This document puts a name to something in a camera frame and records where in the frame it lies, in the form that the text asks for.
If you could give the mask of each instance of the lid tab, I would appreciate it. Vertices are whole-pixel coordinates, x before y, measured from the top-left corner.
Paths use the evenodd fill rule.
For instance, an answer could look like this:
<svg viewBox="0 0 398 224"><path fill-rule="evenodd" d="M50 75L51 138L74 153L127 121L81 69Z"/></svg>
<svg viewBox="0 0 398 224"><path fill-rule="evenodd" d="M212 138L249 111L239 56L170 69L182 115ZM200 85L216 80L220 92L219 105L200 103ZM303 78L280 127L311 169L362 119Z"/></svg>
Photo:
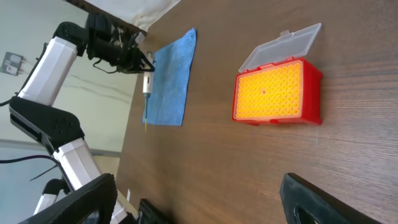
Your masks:
<svg viewBox="0 0 398 224"><path fill-rule="evenodd" d="M285 30L276 40L256 47L248 59L243 63L239 72L252 70L268 63L278 63L287 58L303 57L310 49L318 34L321 24L315 24L302 30L290 33Z"/></svg>

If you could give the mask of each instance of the yellow panel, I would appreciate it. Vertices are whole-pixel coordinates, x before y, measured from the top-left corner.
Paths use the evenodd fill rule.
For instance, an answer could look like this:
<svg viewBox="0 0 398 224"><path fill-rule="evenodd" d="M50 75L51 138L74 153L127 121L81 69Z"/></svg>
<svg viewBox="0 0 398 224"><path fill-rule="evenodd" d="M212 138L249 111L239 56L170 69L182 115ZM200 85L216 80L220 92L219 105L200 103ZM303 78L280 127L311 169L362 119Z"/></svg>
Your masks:
<svg viewBox="0 0 398 224"><path fill-rule="evenodd" d="M302 62L297 60L239 76L235 119L296 118L302 107Z"/></svg>

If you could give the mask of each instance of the blue cloth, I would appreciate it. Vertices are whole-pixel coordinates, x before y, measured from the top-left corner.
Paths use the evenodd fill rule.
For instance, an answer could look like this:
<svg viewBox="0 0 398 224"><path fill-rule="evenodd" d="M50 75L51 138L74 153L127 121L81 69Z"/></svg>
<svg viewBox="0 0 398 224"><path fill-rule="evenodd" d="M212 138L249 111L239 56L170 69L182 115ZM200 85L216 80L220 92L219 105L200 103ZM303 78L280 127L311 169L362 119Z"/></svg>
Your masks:
<svg viewBox="0 0 398 224"><path fill-rule="evenodd" d="M155 53L154 83L148 99L149 124L182 125L196 43L196 29L191 29L181 39Z"/></svg>

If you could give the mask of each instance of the white curtain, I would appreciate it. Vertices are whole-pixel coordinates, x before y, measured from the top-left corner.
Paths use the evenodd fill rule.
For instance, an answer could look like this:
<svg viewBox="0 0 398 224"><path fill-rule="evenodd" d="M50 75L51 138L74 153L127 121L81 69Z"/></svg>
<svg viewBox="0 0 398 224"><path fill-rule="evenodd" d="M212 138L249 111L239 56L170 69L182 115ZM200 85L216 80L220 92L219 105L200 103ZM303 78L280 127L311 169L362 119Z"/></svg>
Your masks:
<svg viewBox="0 0 398 224"><path fill-rule="evenodd" d="M160 19L181 0L85 0L142 30Z"/></svg>

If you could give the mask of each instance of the brown tabletop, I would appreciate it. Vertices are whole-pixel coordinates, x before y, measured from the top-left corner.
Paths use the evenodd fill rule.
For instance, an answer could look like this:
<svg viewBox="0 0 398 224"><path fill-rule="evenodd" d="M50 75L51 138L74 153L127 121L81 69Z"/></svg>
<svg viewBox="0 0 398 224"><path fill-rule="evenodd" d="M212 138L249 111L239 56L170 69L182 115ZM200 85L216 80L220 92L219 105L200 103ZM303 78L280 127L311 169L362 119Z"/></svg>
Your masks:
<svg viewBox="0 0 398 224"><path fill-rule="evenodd" d="M181 127L141 122L139 76L116 180L176 223L286 223L295 172L383 223L398 223L398 2L183 0L150 29L157 50L198 30ZM253 49L322 23L305 57L323 72L321 126L231 121L234 79Z"/></svg>

